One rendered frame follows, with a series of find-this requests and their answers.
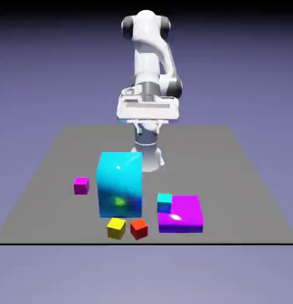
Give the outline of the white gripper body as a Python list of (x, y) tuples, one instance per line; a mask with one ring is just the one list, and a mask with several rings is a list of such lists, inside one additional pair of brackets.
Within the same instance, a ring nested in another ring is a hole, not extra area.
[(116, 115), (123, 120), (177, 120), (179, 101), (166, 96), (154, 96), (150, 102), (144, 101), (141, 95), (120, 96)]

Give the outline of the small cyan cube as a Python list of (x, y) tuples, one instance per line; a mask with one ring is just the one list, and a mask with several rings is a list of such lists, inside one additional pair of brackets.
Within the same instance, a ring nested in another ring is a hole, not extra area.
[(157, 212), (170, 213), (172, 207), (172, 194), (158, 193), (157, 195)]

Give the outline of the small magenta cube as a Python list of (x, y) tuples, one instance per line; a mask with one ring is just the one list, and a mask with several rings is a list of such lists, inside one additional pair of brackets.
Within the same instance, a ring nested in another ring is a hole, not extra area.
[(89, 178), (84, 176), (76, 176), (73, 182), (75, 195), (87, 195), (89, 193)]

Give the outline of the small red cube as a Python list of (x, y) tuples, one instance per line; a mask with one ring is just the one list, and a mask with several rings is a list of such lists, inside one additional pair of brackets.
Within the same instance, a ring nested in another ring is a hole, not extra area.
[(148, 225), (142, 218), (139, 218), (130, 223), (130, 232), (135, 240), (145, 238), (148, 236)]

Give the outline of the small yellow cube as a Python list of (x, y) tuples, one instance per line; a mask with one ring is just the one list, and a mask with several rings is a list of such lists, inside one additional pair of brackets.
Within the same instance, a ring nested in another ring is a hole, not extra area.
[(107, 236), (111, 239), (121, 240), (126, 231), (127, 221), (112, 217), (107, 225)]

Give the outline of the large cyan box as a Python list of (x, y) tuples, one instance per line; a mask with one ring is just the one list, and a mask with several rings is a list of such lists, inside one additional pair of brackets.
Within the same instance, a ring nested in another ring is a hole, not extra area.
[(96, 171), (101, 218), (140, 218), (142, 215), (141, 153), (103, 152)]

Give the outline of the large magenta box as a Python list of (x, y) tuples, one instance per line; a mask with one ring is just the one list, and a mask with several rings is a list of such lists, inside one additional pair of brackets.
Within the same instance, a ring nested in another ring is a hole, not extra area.
[(198, 195), (173, 195), (158, 204), (159, 233), (202, 233), (204, 218)]

